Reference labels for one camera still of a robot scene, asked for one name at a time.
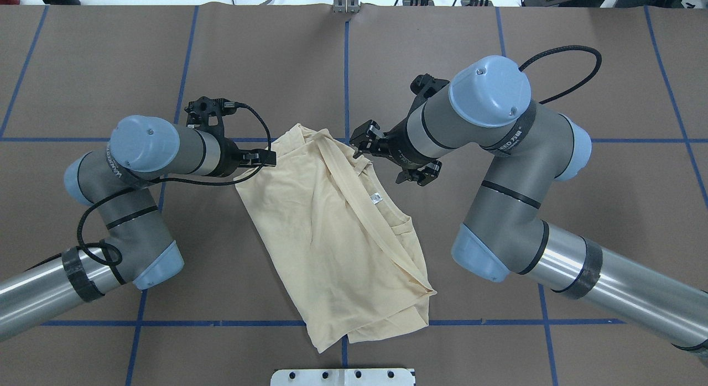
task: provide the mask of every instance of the beige cloth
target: beige cloth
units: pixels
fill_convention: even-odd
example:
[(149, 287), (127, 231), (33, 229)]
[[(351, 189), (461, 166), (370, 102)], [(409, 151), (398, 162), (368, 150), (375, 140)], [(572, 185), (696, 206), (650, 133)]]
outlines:
[(317, 351), (427, 326), (436, 292), (418, 237), (371, 162), (300, 124), (273, 150), (278, 165), (236, 188)]

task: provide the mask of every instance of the white mounting plate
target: white mounting plate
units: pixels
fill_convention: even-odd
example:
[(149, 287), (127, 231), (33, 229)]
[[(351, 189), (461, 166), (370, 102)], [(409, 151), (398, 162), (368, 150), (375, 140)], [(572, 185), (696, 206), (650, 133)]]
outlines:
[(270, 386), (317, 385), (415, 386), (415, 370), (405, 368), (279, 370), (270, 378)]

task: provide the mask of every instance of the blue joint cap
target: blue joint cap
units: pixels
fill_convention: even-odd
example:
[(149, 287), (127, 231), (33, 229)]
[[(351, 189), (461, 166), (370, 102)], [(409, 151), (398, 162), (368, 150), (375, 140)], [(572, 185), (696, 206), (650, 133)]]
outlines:
[(466, 270), (500, 283), (510, 273), (504, 263), (463, 223), (452, 245), (452, 258)]
[(182, 254), (179, 253), (177, 241), (172, 241), (154, 262), (140, 273), (133, 281), (133, 284), (140, 290), (146, 290), (153, 287), (164, 280), (174, 277), (184, 267)]
[(81, 187), (79, 186), (79, 167), (86, 155), (89, 154), (90, 152), (87, 152), (79, 159), (76, 159), (64, 172), (64, 187), (66, 188), (66, 192), (68, 192), (76, 202), (86, 206), (91, 206), (93, 203), (86, 199), (84, 193), (81, 192)]
[(111, 154), (132, 171), (159, 171), (175, 159), (177, 151), (177, 129), (159, 117), (125, 117), (111, 133)]
[(584, 168), (587, 162), (590, 161), (592, 154), (592, 139), (590, 135), (584, 131), (582, 127), (577, 126), (577, 124), (568, 119), (567, 116), (563, 117), (566, 118), (573, 131), (573, 154), (571, 155), (571, 160), (568, 162), (566, 170), (556, 177), (558, 181), (570, 180), (577, 176), (577, 172)]
[(487, 56), (455, 75), (448, 96), (457, 114), (476, 126), (516, 121), (531, 103), (531, 85), (514, 61)]

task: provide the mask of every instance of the white bracket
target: white bracket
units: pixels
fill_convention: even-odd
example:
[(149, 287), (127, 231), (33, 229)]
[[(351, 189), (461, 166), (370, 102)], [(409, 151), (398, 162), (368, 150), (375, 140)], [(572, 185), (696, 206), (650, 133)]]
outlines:
[(280, 370), (270, 386), (415, 386), (415, 370), (406, 368)]
[(359, 0), (334, 0), (335, 13), (359, 13)]

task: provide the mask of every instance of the folded shirt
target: folded shirt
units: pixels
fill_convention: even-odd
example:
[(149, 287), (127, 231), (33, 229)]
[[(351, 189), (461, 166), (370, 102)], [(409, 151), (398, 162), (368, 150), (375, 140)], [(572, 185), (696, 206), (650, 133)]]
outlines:
[(427, 326), (418, 236), (371, 162), (300, 124), (272, 145), (278, 165), (236, 189), (317, 351)]

